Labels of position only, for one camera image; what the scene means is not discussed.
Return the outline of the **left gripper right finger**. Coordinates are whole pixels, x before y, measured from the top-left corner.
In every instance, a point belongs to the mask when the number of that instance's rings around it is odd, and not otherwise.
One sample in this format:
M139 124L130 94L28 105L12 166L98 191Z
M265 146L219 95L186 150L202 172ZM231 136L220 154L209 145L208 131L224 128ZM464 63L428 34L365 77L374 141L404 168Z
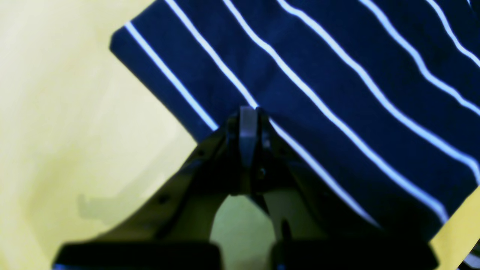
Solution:
M348 207L260 109L250 109L250 197L274 226L271 270L434 270L438 265L424 241L388 233Z

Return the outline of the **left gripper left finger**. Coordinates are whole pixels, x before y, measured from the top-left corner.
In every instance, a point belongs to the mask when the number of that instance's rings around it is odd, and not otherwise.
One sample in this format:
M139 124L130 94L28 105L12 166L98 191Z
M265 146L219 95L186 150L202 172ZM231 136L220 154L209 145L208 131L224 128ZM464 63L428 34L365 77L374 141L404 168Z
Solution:
M221 270L210 234L229 195L252 193L257 110L242 106L199 144L134 214L90 241L64 245L54 270Z

